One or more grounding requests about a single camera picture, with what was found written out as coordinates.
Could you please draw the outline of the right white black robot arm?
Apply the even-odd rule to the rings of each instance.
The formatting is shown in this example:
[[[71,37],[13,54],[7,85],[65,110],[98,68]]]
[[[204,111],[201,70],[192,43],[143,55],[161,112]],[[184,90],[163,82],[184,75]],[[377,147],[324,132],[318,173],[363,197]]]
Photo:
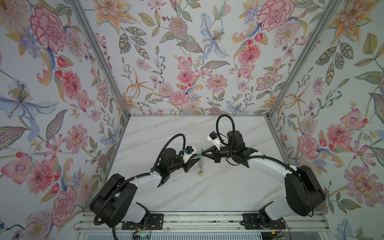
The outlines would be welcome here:
[[[218,134],[211,132],[207,140],[213,146],[202,151],[202,156],[216,163],[230,158],[237,165],[263,172],[285,187],[285,195],[281,199],[273,200],[258,211],[257,220],[263,228],[292,214],[309,217],[325,201],[326,194],[309,167],[291,166],[246,147],[239,131],[230,131],[227,136],[229,141],[224,143]]]

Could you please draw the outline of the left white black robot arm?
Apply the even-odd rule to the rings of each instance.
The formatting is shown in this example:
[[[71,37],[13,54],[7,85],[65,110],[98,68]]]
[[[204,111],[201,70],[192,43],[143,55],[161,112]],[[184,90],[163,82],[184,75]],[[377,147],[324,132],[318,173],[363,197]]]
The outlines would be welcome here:
[[[135,195],[164,185],[171,173],[184,170],[187,173],[199,161],[198,151],[188,146],[179,154],[167,148],[160,154],[160,161],[153,172],[126,179],[120,174],[112,175],[90,203],[95,214],[94,225],[114,228],[120,222],[144,229],[149,225],[151,211],[143,204],[134,203]]]

